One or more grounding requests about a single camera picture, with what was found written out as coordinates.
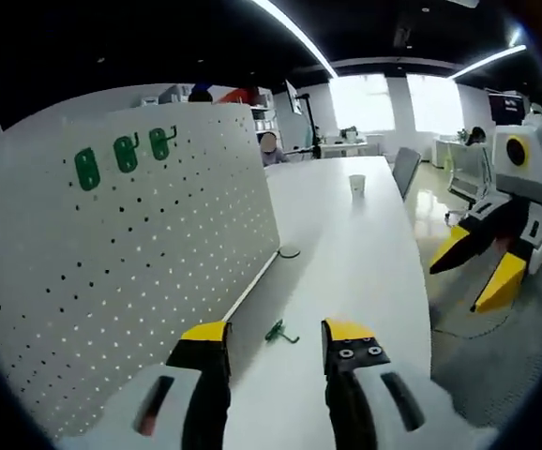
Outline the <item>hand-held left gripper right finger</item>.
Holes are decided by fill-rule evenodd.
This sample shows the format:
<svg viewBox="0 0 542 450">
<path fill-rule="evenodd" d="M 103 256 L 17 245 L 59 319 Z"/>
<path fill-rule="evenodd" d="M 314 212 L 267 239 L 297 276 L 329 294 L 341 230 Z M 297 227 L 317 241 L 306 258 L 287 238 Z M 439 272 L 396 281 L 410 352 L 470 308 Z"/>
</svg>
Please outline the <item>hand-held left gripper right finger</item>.
<svg viewBox="0 0 542 450">
<path fill-rule="evenodd" d="M 325 404 L 338 449 L 488 449 L 493 427 L 475 427 L 428 375 L 392 361 L 365 325 L 322 321 Z"/>
</svg>

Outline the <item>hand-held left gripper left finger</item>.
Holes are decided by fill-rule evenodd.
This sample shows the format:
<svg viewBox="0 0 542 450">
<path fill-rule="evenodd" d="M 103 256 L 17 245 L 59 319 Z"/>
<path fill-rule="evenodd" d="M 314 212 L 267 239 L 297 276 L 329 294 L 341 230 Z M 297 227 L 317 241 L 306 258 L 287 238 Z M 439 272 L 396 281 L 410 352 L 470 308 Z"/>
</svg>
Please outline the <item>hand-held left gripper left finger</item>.
<svg viewBox="0 0 542 450">
<path fill-rule="evenodd" d="M 112 395 L 97 423 L 59 449 L 221 449 L 231 403 L 229 322 L 201 323 L 167 362 L 139 371 Z"/>
</svg>

